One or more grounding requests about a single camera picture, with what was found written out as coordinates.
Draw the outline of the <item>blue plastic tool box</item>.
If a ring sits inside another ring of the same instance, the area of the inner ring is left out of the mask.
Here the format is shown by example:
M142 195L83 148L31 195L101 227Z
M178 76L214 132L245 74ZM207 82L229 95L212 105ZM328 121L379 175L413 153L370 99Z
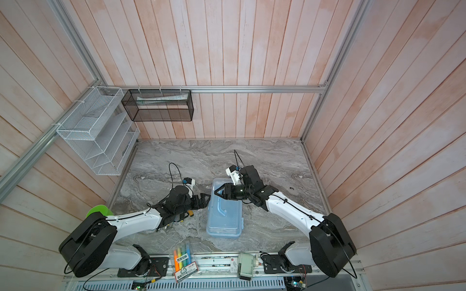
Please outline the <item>blue plastic tool box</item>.
M208 220L206 232L216 238L238 238L243 230L242 202L225 200L214 191L230 179L215 178L212 182L211 199L208 204Z

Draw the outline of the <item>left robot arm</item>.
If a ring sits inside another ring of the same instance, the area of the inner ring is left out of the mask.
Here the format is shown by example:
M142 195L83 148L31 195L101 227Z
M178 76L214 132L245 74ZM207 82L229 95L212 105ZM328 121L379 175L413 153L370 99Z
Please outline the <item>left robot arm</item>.
M138 244L120 246L117 241L179 222L189 211L206 208L210 198L209 194L194 194L190 184L178 185L146 210L112 216L91 213L59 246L66 262L64 273L82 278L98 269L125 269L137 276L147 275L151 262L144 248Z

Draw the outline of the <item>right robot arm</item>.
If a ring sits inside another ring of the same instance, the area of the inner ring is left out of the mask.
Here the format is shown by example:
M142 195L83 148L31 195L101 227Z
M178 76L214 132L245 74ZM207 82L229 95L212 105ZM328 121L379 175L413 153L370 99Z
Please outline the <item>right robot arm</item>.
M215 195L224 200L248 200L285 219L308 236L309 243L291 241L279 251L284 263L291 266L314 264L325 275L335 278L357 253L337 215L324 215L299 205L278 188L264 184L254 166L232 165L226 173L232 181L214 190Z

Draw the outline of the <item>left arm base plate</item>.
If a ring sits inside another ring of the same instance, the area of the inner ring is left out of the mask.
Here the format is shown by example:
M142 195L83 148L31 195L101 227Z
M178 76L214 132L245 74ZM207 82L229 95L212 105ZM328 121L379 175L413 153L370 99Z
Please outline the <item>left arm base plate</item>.
M132 277L164 277L167 275L167 269L169 267L170 258L169 257L151 257L150 262L144 264L146 266L145 272L141 274L138 273L137 269L126 270L119 269L117 277L119 278L132 278Z

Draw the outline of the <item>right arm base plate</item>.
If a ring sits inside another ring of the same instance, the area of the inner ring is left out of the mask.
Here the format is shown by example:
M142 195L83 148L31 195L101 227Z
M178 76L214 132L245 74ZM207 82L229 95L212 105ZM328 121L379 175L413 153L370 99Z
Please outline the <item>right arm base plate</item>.
M312 272L310 265L292 265L284 256L279 254L271 255L269 253L261 253L260 259L262 260L264 272L266 274L307 274Z

